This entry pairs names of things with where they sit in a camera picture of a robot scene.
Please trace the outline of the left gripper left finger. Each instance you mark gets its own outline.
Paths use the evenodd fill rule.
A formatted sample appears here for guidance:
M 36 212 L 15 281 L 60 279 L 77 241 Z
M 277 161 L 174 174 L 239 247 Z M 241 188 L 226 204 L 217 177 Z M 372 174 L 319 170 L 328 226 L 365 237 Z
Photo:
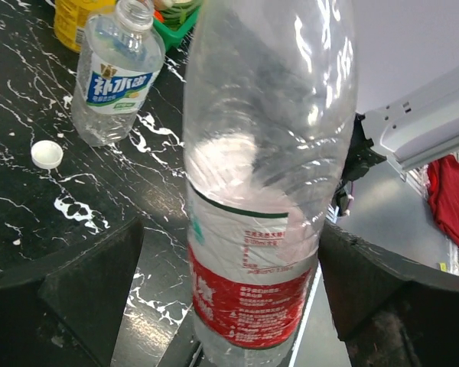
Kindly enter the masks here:
M 143 238 L 133 219 L 0 272 L 0 366 L 108 366 Z

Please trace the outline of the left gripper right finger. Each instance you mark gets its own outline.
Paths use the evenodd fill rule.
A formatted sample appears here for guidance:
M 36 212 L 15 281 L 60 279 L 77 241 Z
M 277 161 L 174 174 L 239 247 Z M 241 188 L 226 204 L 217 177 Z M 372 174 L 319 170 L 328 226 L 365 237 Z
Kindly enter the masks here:
M 319 261 L 353 366 L 459 366 L 459 276 L 325 223 Z

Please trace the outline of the white bottle cap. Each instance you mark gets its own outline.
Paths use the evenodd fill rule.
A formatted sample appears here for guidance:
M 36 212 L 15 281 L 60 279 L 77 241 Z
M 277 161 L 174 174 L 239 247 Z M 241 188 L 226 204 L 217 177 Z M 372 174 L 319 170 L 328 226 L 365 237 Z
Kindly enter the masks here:
M 55 169 L 63 160 L 63 149 L 54 141 L 38 141 L 31 146 L 31 160 L 40 169 Z

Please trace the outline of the red-label soda bottle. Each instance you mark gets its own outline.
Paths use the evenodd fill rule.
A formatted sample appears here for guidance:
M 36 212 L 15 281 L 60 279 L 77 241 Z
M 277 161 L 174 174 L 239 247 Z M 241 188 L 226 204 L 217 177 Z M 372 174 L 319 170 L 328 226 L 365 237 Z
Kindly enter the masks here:
M 350 1 L 206 1 L 186 70 L 194 331 L 218 366 L 292 347 L 356 111 Z

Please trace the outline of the clear blue-cap water bottle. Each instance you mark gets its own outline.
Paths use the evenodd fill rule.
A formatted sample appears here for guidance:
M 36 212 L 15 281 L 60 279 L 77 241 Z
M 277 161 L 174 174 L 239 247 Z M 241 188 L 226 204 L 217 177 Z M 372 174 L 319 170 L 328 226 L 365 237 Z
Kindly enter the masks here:
M 116 143 L 131 131 L 164 64 L 154 20 L 151 1 L 117 1 L 88 16 L 71 119 L 89 146 Z

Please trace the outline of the yellow juice bottle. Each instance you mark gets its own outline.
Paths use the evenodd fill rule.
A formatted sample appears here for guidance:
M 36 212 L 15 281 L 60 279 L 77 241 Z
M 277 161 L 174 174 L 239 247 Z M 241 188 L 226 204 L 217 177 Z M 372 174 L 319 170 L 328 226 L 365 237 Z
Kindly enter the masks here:
M 111 7 L 115 0 L 57 0 L 54 2 L 54 33 L 70 50 L 79 53 L 88 16 L 93 11 Z

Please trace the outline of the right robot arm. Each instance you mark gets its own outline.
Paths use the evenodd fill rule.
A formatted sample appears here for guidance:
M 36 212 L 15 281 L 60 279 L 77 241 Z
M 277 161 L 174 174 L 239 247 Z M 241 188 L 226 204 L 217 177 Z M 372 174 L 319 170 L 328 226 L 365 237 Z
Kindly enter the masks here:
M 391 161 L 408 172 L 459 151 L 459 66 L 379 109 L 356 114 L 343 184 Z

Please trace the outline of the red cloth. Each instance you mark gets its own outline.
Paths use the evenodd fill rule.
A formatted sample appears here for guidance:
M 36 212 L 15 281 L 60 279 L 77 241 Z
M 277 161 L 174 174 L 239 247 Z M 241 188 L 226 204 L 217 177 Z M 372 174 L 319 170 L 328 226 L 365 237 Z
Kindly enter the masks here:
M 449 154 L 431 162 L 427 174 L 434 222 L 459 248 L 459 162 Z

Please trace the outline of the green plastic basket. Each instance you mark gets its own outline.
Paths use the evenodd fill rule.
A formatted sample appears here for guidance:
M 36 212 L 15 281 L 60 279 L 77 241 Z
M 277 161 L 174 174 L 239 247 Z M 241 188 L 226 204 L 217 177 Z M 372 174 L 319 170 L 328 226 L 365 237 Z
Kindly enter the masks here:
M 165 50 L 180 46 L 196 24 L 201 0 L 158 0 L 155 6 L 155 30 L 161 35 Z

